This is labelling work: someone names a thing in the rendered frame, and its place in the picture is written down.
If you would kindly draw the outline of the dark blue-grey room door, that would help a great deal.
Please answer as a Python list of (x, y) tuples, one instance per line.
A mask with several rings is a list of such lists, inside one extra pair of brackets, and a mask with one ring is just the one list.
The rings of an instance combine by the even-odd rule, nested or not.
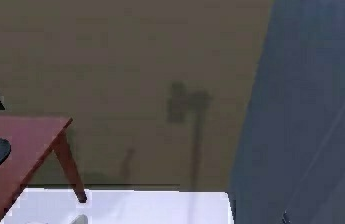
[(234, 224), (345, 224), (345, 0), (275, 0), (229, 197)]

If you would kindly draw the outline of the red-brown wooden table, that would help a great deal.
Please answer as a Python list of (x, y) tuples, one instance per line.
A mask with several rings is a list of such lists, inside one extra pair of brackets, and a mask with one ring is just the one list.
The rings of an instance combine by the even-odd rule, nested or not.
[(59, 117), (0, 116), (0, 137), (11, 144), (10, 155), (0, 165), (0, 221), (50, 153), (56, 154), (78, 201), (87, 201), (67, 142), (71, 122)]

